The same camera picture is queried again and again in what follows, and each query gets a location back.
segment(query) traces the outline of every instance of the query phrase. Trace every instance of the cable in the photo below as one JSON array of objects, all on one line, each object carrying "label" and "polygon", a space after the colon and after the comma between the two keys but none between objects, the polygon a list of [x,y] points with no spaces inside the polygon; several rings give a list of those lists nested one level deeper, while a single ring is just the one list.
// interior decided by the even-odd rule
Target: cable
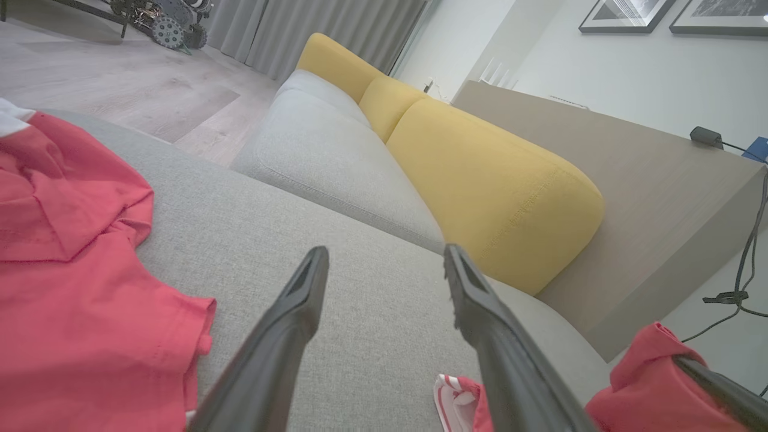
[{"label": "cable", "polygon": [[741,150],[741,151],[743,151],[744,153],[747,153],[749,156],[752,156],[753,158],[757,159],[758,161],[761,161],[761,162],[763,162],[763,163],[766,163],[766,159],[765,159],[765,158],[761,158],[760,156],[758,156],[758,155],[755,155],[753,152],[751,152],[751,151],[749,151],[749,150],[745,150],[745,149],[743,149],[743,148],[741,148],[741,147],[737,147],[737,146],[735,146],[735,145],[732,145],[732,144],[728,144],[728,143],[727,143],[727,142],[725,142],[725,141],[721,141],[721,142],[723,143],[723,145],[727,145],[727,146],[728,146],[728,147],[730,147],[730,148],[735,148],[735,149],[737,149],[737,150]]},{"label": "cable", "polygon": [[[744,250],[741,253],[741,260],[739,261],[739,269],[736,272],[736,283],[733,288],[734,292],[744,292],[746,290],[746,287],[750,284],[750,282],[755,278],[755,250],[757,249],[757,234],[760,229],[760,222],[763,220],[763,212],[765,211],[766,207],[766,201],[768,201],[768,171],[766,171],[766,174],[763,176],[763,193],[760,197],[760,209],[757,211],[757,216],[755,217],[755,225],[752,226],[752,231],[750,232],[750,236],[746,240],[746,244],[744,245]],[[752,259],[751,259],[751,267],[752,267],[752,274],[750,275],[750,278],[746,281],[744,286],[741,286],[741,274],[744,271],[744,264],[746,263],[746,256],[750,253],[750,246],[752,247]],[[705,328],[704,330],[700,331],[699,333],[695,334],[694,336],[691,336],[687,339],[683,339],[683,343],[691,341],[702,334],[707,333],[709,330],[717,326],[718,324],[721,324],[725,321],[728,321],[729,319],[735,317],[739,312],[744,311],[748,314],[757,315],[760,317],[768,317],[768,314],[763,314],[761,312],[755,312],[750,309],[745,308],[741,305],[741,300],[736,300],[736,306],[737,309],[735,312],[733,312],[731,315],[723,318],[722,320],[719,320],[718,322],[710,325],[709,327]]]},{"label": "cable", "polygon": [[736,314],[738,314],[739,312],[741,312],[741,308],[740,308],[740,307],[737,307],[737,308],[736,308],[736,311],[735,311],[735,312],[733,312],[731,315],[728,315],[727,317],[725,317],[725,318],[723,318],[722,320],[720,320],[720,321],[716,322],[715,324],[712,324],[712,325],[710,325],[709,327],[707,327],[707,328],[705,328],[704,330],[702,330],[702,331],[700,331],[700,332],[696,333],[695,335],[693,335],[693,336],[691,336],[691,337],[689,337],[689,338],[687,338],[687,339],[683,339],[683,340],[682,340],[682,342],[685,344],[686,342],[690,341],[691,339],[695,339],[695,338],[697,338],[697,337],[701,336],[702,334],[705,334],[705,333],[707,333],[709,330],[711,330],[711,329],[712,329],[713,327],[715,327],[716,325],[718,325],[718,324],[720,324],[720,323],[724,323],[725,321],[728,321],[729,319],[731,319],[731,318],[735,317],[735,316],[736,316]]}]

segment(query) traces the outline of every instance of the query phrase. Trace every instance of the yellow backrest cushion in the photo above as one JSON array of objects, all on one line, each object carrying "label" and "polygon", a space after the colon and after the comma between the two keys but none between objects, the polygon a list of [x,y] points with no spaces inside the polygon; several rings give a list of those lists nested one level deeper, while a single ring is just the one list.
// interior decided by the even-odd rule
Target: yellow backrest cushion
[{"label": "yellow backrest cushion", "polygon": [[531,295],[581,252],[603,218],[600,192],[572,164],[431,98],[402,116],[387,148],[445,241]]},{"label": "yellow backrest cushion", "polygon": [[306,41],[296,69],[310,71],[325,79],[344,90],[357,103],[360,103],[371,81],[386,76],[322,33],[314,33]]},{"label": "yellow backrest cushion", "polygon": [[428,96],[410,85],[388,76],[380,76],[366,89],[360,99],[360,109],[371,123],[373,131],[387,142],[397,122],[416,101]]}]

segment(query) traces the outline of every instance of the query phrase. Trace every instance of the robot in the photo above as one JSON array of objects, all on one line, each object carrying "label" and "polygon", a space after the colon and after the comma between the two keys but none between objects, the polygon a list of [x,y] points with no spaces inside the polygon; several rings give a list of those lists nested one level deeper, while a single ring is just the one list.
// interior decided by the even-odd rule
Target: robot
[{"label": "robot", "polygon": [[165,48],[176,49],[184,43],[199,49],[208,41],[200,20],[210,16],[210,0],[111,0],[112,12],[122,15],[133,8],[133,26]]}]

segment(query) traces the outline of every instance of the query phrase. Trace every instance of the sofa cushion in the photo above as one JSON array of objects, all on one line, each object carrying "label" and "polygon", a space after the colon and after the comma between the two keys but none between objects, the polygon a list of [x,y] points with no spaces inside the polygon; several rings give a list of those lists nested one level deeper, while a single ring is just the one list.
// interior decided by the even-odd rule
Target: sofa cushion
[{"label": "sofa cushion", "polygon": [[355,101],[341,88],[329,83],[312,72],[297,69],[288,77],[288,79],[277,89],[275,99],[288,90],[300,90],[319,98],[342,113],[359,121],[361,125],[367,128],[371,127],[368,118],[360,110]]},{"label": "sofa cushion", "polygon": [[384,74],[336,41],[314,33],[306,41],[296,69],[310,71],[341,88],[355,103],[375,78]]},{"label": "sofa cushion", "polygon": [[371,122],[371,129],[387,142],[402,115],[423,98],[428,98],[424,92],[382,76],[371,81],[360,99],[360,109]]},{"label": "sofa cushion", "polygon": [[231,168],[432,251],[442,234],[376,133],[286,90]]},{"label": "sofa cushion", "polygon": [[[480,378],[475,352],[453,328],[439,255],[138,131],[45,111],[85,128],[153,187],[152,234],[137,250],[149,272],[217,299],[214,345],[197,365],[200,399],[318,244],[330,252],[326,299],[290,428],[442,430],[436,374]],[[607,386],[607,365],[562,317],[490,282],[583,404]]]},{"label": "sofa cushion", "polygon": [[599,190],[568,161],[434,99],[402,116],[387,148],[483,273],[531,295],[598,229]]}]

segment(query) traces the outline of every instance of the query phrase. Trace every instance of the floor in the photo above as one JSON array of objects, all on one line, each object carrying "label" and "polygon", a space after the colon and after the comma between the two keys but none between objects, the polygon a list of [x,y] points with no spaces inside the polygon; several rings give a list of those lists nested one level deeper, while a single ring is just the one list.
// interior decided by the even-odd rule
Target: floor
[{"label": "floor", "polygon": [[278,84],[214,48],[189,56],[131,27],[121,40],[121,28],[49,0],[10,0],[0,97],[94,115],[229,166]]}]

